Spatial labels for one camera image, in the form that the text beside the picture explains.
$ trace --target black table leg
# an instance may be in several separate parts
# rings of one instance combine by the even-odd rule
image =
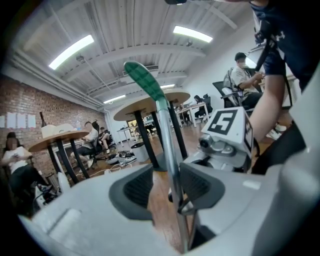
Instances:
[[[83,163],[82,163],[82,161],[81,161],[81,159],[80,159],[80,157],[79,157],[79,154],[78,154],[78,152],[77,152],[75,140],[74,140],[74,139],[70,139],[70,144],[71,144],[71,148],[72,148],[72,150],[73,150],[75,159],[76,159],[76,161],[78,162],[78,166],[80,167],[80,169],[81,169],[84,177],[85,177],[86,179],[89,179],[90,176],[88,175],[87,170],[86,170],[86,168],[84,167],[84,165],[83,165]]]
[[[74,184],[77,184],[79,182],[77,176],[75,175],[74,173],[74,169],[72,168],[70,162],[69,162],[69,159],[68,159],[68,156],[66,154],[66,151],[65,151],[65,148],[64,148],[64,144],[62,142],[61,139],[58,139],[56,141],[56,144],[58,146],[58,149],[59,149],[59,153],[60,153],[60,156],[61,156],[61,159],[62,159],[62,162],[66,168],[66,171],[68,172],[68,174],[70,175],[72,181]]]
[[[148,134],[147,134],[147,131],[146,131],[146,128],[145,128],[144,121],[142,119],[140,110],[135,111],[134,112],[134,116],[135,116],[135,120],[136,120],[136,123],[137,123],[138,128],[139,128],[140,135],[142,137],[143,143],[145,145],[146,151],[147,151],[147,153],[149,155],[149,158],[151,160],[151,163],[152,163],[154,168],[159,168],[159,164],[158,164],[157,158],[155,156],[154,150],[152,149],[151,143],[149,141],[149,137],[148,137]]]
[[[56,158],[55,158],[55,153],[54,153],[54,151],[52,150],[52,147],[49,145],[49,146],[47,147],[47,149],[48,149],[48,151],[49,151],[49,156],[50,156],[50,158],[51,158],[51,161],[52,161],[52,164],[53,164],[53,167],[54,167],[56,173],[61,172],[61,170],[60,170],[60,168],[59,168],[59,165],[58,165],[58,163],[57,163],[57,160],[56,160]]]
[[[175,108],[174,108],[174,105],[173,105],[172,101],[170,101],[169,113],[170,113],[171,121],[172,121],[172,124],[173,124],[175,136],[176,136],[176,139],[177,139],[178,144],[179,144],[179,148],[180,148],[180,151],[181,151],[182,158],[186,159],[188,157],[188,153],[187,153],[187,150],[186,150],[184,138],[182,137],[182,133],[181,133],[181,130],[180,130],[180,126],[179,126],[179,123],[178,123],[177,115],[176,115]]]
[[[160,125],[159,125],[159,122],[158,122],[157,114],[156,114],[156,112],[153,111],[153,112],[151,112],[151,115],[152,115],[154,126],[155,126],[156,132],[158,134],[158,137],[159,137],[162,149],[163,149],[164,145],[163,145],[163,142],[162,142],[162,134],[161,134],[161,129],[160,129]]]

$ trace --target white t-shirt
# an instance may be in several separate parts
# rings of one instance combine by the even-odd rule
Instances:
[[[239,86],[243,82],[249,80],[251,76],[247,71],[245,71],[241,67],[236,66],[232,70],[230,78],[232,83],[234,83],[236,86]],[[246,94],[249,94],[249,93],[258,93],[258,92],[259,91],[253,85],[251,85],[249,88],[245,88],[243,90],[243,95],[245,96]]]
[[[4,153],[4,156],[2,159],[9,160],[14,155],[16,155],[18,157],[23,157],[25,155],[24,148],[22,146],[20,146],[20,147],[17,147],[15,150],[8,150]],[[9,165],[11,174],[13,174],[16,169],[18,169],[19,167],[22,167],[22,166],[26,166],[27,164],[28,163],[26,160],[20,160],[17,162],[11,162],[8,165]]]
[[[95,128],[92,128],[92,130],[89,132],[89,134],[87,135],[89,141],[94,141],[94,146],[97,146],[97,138],[99,136],[98,131]],[[82,147],[86,147],[88,149],[92,149],[92,145],[89,141],[84,141],[82,143]]]

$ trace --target metal rod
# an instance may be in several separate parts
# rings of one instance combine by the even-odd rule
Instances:
[[[49,151],[49,156],[50,156],[50,158],[51,158],[51,161],[52,161],[52,164],[53,164],[53,167],[54,167],[56,173],[61,172],[61,171],[60,171],[60,168],[59,168],[59,165],[58,165],[58,163],[57,163],[57,160],[56,160],[56,158],[55,158],[54,151],[52,150],[51,145],[49,145],[49,146],[47,147],[47,149],[48,149],[48,151]]]
[[[62,142],[61,139],[58,139],[56,141],[56,144],[58,146],[58,149],[59,149],[59,153],[60,153],[60,156],[61,156],[61,159],[62,159],[62,162],[66,168],[66,171],[68,172],[68,174],[70,175],[72,181],[74,184],[77,184],[79,182],[77,176],[75,175],[74,173],[74,169],[72,168],[70,162],[69,162],[69,159],[68,159],[68,156],[66,154],[66,151],[65,151],[65,148],[64,148],[64,144]]]
[[[176,139],[179,144],[182,158],[186,159],[188,157],[188,153],[187,153],[187,149],[185,146],[184,138],[183,138],[181,130],[180,130],[180,126],[179,126],[179,122],[178,122],[177,115],[175,112],[174,104],[172,101],[170,101],[169,113],[170,113],[171,121],[173,124],[175,136],[176,136]]]
[[[158,122],[158,118],[157,118],[156,112],[155,111],[151,112],[151,116],[153,118],[153,122],[154,122],[154,126],[155,126],[155,129],[156,129],[156,133],[158,134],[162,149],[164,149],[164,144],[163,144],[163,141],[162,141],[161,128],[160,128],[160,125],[159,125],[159,122]]]
[[[168,112],[168,109],[162,109],[158,111],[162,128],[164,156],[168,170],[169,184],[172,191],[172,199],[176,212],[182,249],[183,253],[186,253],[188,251],[189,231],[187,225],[187,217],[178,213],[178,209],[184,201],[184,195],[180,184],[180,171],[178,168],[175,148],[173,145]]]
[[[135,116],[135,120],[136,120],[136,123],[137,123],[139,131],[140,131],[140,135],[141,135],[142,140],[144,142],[146,151],[147,151],[149,158],[151,160],[151,163],[153,164],[154,168],[159,168],[159,164],[158,164],[156,155],[154,153],[154,150],[152,149],[151,143],[149,141],[149,137],[148,137],[140,110],[135,111],[134,116]]]
[[[71,148],[72,148],[72,150],[73,150],[75,159],[76,159],[76,161],[78,162],[78,166],[80,167],[80,169],[81,169],[84,177],[85,177],[86,179],[89,179],[90,176],[88,175],[87,170],[86,170],[86,168],[84,167],[84,164],[82,163],[82,161],[81,161],[81,159],[80,159],[80,156],[79,156],[79,154],[78,154],[78,152],[77,152],[77,147],[76,147],[76,144],[75,144],[75,140],[74,140],[74,139],[70,139],[70,144],[71,144]]]

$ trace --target trash can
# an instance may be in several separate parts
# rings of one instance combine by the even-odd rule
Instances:
[[[145,162],[149,159],[149,156],[148,156],[148,152],[147,152],[147,149],[146,149],[146,146],[143,142],[139,142],[139,143],[136,143],[134,144],[132,147],[132,152],[134,153],[136,159],[139,161],[139,162]]]

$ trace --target round wooden table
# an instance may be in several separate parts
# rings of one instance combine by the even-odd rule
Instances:
[[[77,161],[80,169],[82,170],[83,175],[85,176],[85,178],[88,179],[89,175],[88,175],[87,170],[84,167],[84,165],[79,157],[79,154],[78,154],[77,148],[76,148],[76,144],[75,144],[75,140],[83,138],[84,136],[86,136],[88,134],[89,134],[89,132],[81,131],[81,130],[66,131],[63,133],[59,133],[56,135],[52,135],[49,137],[39,139],[33,145],[31,145],[28,150],[29,150],[29,152],[39,152],[39,151],[43,151],[43,150],[48,150],[52,164],[54,166],[54,169],[58,173],[61,170],[58,166],[57,160],[56,160],[54,152],[52,150],[52,146],[54,146],[56,144],[58,147],[62,162],[66,168],[66,171],[70,175],[72,181],[76,184],[79,182],[79,180],[78,180],[77,176],[75,175],[75,172],[69,162],[68,156],[67,156],[65,148],[64,148],[64,142],[70,142],[74,156],[76,158],[76,161]]]
[[[180,126],[178,123],[174,105],[182,104],[185,101],[187,101],[190,98],[190,94],[182,89],[167,89],[167,90],[164,90],[163,92],[170,103],[170,107],[168,108],[168,110],[170,113],[175,135],[179,144],[179,148],[181,151],[181,156],[177,154],[177,157],[185,159],[188,157],[188,154],[187,154],[184,139],[180,130]],[[157,115],[156,115],[156,111],[157,111],[156,102],[152,98],[150,98],[149,95],[144,95],[144,96],[134,98],[133,100],[121,106],[118,112],[114,115],[113,119],[116,121],[131,121],[135,119],[140,131],[140,135],[144,142],[146,151],[148,153],[151,163],[153,164],[153,167],[155,168],[156,171],[166,171],[167,168],[166,168],[166,161],[164,159],[164,154],[162,153],[161,155],[156,157],[152,149],[151,143],[149,141],[148,133],[145,129],[144,122],[143,122],[144,117],[149,116],[150,114],[152,115],[154,126],[156,128],[160,143],[161,145],[163,145],[161,129],[160,129]]]

